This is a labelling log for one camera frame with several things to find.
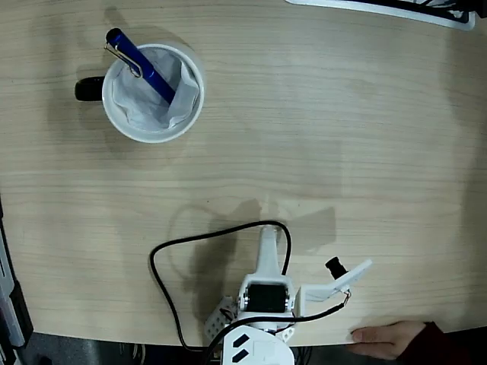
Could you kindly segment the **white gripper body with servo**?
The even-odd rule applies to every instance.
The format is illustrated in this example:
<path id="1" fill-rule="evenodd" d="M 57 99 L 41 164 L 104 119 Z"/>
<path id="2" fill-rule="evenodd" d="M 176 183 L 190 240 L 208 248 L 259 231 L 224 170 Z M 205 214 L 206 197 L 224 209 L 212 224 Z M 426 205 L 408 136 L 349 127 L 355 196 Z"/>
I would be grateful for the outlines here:
<path id="1" fill-rule="evenodd" d="M 237 319 L 253 317 L 292 318 L 296 290 L 289 276 L 245 276 L 237 298 Z"/>

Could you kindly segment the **bare human hand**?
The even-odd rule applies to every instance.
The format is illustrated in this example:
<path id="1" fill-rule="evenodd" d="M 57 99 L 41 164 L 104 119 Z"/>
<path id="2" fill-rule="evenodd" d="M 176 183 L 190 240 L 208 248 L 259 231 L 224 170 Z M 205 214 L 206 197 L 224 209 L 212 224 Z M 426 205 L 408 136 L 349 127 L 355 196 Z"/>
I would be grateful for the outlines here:
<path id="1" fill-rule="evenodd" d="M 425 327 L 424 322 L 404 321 L 357 328 L 352 332 L 354 343 L 346 347 L 353 354 L 395 360 Z"/>

